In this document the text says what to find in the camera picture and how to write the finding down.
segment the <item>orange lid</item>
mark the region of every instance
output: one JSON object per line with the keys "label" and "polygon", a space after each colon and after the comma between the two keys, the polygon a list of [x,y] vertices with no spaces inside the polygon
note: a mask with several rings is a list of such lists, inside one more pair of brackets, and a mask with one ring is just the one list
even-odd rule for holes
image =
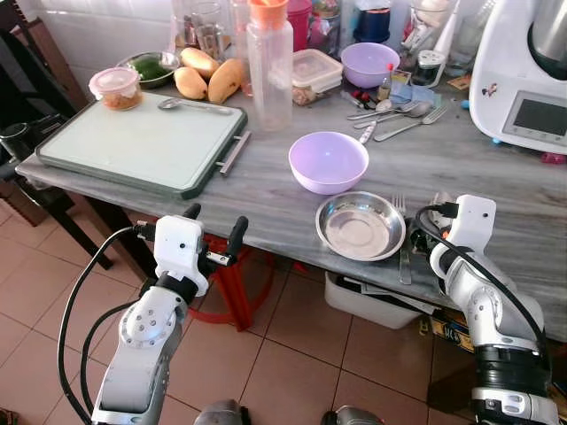
{"label": "orange lid", "polygon": [[262,29],[278,29],[287,20],[288,0],[248,0],[250,19]]}

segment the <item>wall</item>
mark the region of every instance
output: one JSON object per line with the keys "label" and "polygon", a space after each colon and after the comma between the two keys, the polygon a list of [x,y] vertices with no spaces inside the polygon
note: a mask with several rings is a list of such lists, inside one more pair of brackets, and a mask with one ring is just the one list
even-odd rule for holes
{"label": "wall", "polygon": [[[171,0],[17,1],[29,19],[36,16],[43,19],[87,94],[87,84],[94,73],[133,54],[164,50],[169,45]],[[228,21],[228,0],[222,1],[224,19]],[[460,15],[473,13],[484,1],[462,0]],[[392,0],[392,3],[396,21],[392,25],[396,30],[391,30],[399,33],[410,0]],[[398,47],[399,42],[395,40],[393,47]]]}

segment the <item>table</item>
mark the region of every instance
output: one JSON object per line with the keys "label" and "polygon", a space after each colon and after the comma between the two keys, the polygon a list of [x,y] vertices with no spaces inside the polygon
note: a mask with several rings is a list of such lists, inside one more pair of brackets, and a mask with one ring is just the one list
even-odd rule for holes
{"label": "table", "polygon": [[[446,84],[436,91],[450,104],[448,113],[434,125],[414,128],[381,143],[368,142],[369,170],[354,189],[386,198],[403,193],[409,214],[428,204],[440,190],[454,196],[470,193],[493,199],[497,216],[486,254],[522,292],[540,302],[548,336],[567,341],[565,166],[542,164],[537,152],[492,143],[475,128],[469,113],[460,108],[462,94]],[[167,87],[158,92],[174,95],[176,90]],[[315,212],[325,197],[297,184],[287,152],[295,140],[313,131],[359,135],[361,131],[354,130],[352,121],[346,120],[347,115],[357,113],[354,106],[340,96],[332,96],[308,107],[294,107],[292,127],[267,133],[258,128],[250,99],[237,94],[228,105],[248,111],[252,139],[229,177],[217,174],[193,200],[173,199],[45,166],[35,155],[22,163],[18,172],[155,216],[180,214],[192,202],[199,202],[203,206],[199,218],[206,231],[218,236],[227,236],[236,218],[243,214],[250,220],[245,243],[253,247],[434,305],[454,307],[439,294],[437,279],[419,261],[412,269],[412,285],[401,285],[397,258],[375,263],[344,259],[323,246],[316,234]],[[380,128],[389,131],[405,120],[409,119],[385,122]]]}

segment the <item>cable connector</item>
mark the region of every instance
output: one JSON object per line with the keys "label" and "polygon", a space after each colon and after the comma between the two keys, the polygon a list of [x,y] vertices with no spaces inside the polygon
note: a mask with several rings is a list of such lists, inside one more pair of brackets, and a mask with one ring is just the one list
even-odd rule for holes
{"label": "cable connector", "polygon": [[455,219],[459,213],[459,205],[455,202],[445,202],[441,205],[437,205],[437,211],[448,219]]}
{"label": "cable connector", "polygon": [[156,238],[156,226],[147,221],[138,221],[134,226],[134,231],[140,239],[154,242]]}

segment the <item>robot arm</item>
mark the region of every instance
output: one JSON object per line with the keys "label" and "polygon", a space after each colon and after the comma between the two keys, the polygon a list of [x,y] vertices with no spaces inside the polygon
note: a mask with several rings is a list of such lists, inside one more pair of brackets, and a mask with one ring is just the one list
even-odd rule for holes
{"label": "robot arm", "polygon": [[[543,313],[483,252],[492,235],[496,205],[464,195],[447,241],[467,251],[533,317],[543,331]],[[478,423],[559,424],[557,407],[547,398],[551,372],[547,353],[517,306],[469,261],[444,244],[430,256],[433,271],[444,280],[441,290],[463,311],[477,359],[478,387],[472,391]]]}
{"label": "robot arm", "polygon": [[205,295],[211,263],[229,266],[247,228],[241,217],[227,252],[207,252],[200,222],[166,216],[155,227],[155,286],[121,317],[118,348],[106,370],[91,419],[97,424],[155,425],[166,396],[169,361],[182,339],[182,325],[194,297]]}

